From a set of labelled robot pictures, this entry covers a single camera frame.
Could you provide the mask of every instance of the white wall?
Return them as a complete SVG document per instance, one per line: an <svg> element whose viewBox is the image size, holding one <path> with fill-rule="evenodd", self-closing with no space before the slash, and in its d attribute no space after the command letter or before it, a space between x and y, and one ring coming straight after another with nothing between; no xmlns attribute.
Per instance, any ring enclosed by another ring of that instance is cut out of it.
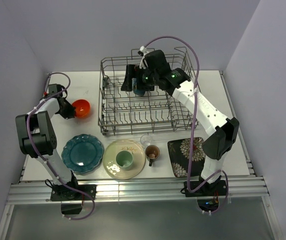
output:
<svg viewBox="0 0 286 240"><path fill-rule="evenodd" d="M44 80L41 66L0 1L0 219L11 183L16 183L24 156L15 117L38 101Z"/></svg>
<svg viewBox="0 0 286 240"><path fill-rule="evenodd" d="M286 0L262 0L225 72L254 169L286 237Z"/></svg>
<svg viewBox="0 0 286 240"><path fill-rule="evenodd" d="M98 70L161 35L182 37L201 68L226 68L259 0L4 0L50 71ZM180 46L163 40L163 50Z"/></svg>

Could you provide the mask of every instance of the gray floor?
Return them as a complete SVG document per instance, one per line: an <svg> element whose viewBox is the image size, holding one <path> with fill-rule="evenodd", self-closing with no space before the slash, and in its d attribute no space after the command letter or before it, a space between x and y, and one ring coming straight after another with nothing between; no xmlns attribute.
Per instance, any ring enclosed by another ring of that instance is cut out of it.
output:
<svg viewBox="0 0 286 240"><path fill-rule="evenodd" d="M211 217L202 215L195 204L195 200L97 203L94 214L81 221L62 218L57 204L16 206L6 239L273 239L261 198L232 199Z"/></svg>

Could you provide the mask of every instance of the white table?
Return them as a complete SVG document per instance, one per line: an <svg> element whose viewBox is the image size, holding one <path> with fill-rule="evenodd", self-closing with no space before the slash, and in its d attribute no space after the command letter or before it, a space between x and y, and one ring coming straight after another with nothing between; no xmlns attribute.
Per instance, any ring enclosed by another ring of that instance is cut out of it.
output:
<svg viewBox="0 0 286 240"><path fill-rule="evenodd" d="M98 98L99 98L99 71L92 72L66 72L72 80L71 86L68 89L67 100L73 103L77 99L86 99L91 104L91 114L86 119L69 119L65 120L60 115L52 117L52 124L57 137L57 151L62 153L66 142L72 137L80 134L91 134L96 136L106 148L111 142L117 139L133 139L140 141L141 134L121 135L121 136L103 136L98 126ZM62 75L53 75L51 83L60 83L67 85L67 79ZM199 86L202 93L214 106L222 113L232 118L232 112L227 100L227 96L223 87L223 83L219 71L200 71ZM202 126L198 126L195 130L195 137L208 138ZM144 169L135 177L136 179L154 179L154 178L172 178L174 177L167 142L190 137L189 130L179 130L176 132L165 132L152 134L156 145L160 148L161 155L153 163L152 167L145 164ZM35 159L27 157L26 168L23 175L23 181L44 181L50 179L50 175L45 168ZM244 151L239 137L228 153L223 169L229 176L245 176L249 175L249 170L246 163ZM76 175L79 180L107 180L111 177L105 172L105 169L100 165L94 172L85 175Z"/></svg>

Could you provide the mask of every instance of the brown mug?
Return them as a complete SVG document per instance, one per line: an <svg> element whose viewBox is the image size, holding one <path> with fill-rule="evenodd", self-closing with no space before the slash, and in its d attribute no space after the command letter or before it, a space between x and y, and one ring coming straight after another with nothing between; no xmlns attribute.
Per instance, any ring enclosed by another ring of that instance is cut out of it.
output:
<svg viewBox="0 0 286 240"><path fill-rule="evenodd" d="M145 149L145 154L147 156L147 159L149 160L149 166L151 167L153 164L153 161L156 160L160 155L160 150L155 145L149 145Z"/></svg>

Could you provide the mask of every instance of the mug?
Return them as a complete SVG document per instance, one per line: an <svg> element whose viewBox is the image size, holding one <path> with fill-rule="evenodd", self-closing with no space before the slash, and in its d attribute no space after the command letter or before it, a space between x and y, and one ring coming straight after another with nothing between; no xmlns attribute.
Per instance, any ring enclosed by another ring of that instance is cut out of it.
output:
<svg viewBox="0 0 286 240"><path fill-rule="evenodd" d="M145 154L147 156L147 159L149 160L149 166L151 167L153 164L153 161L159 157L160 150L157 146L150 145L145 149Z"/></svg>
<svg viewBox="0 0 286 240"><path fill-rule="evenodd" d="M125 171L128 171L133 166L133 154L130 151L120 151L116 155L116 164Z"/></svg>

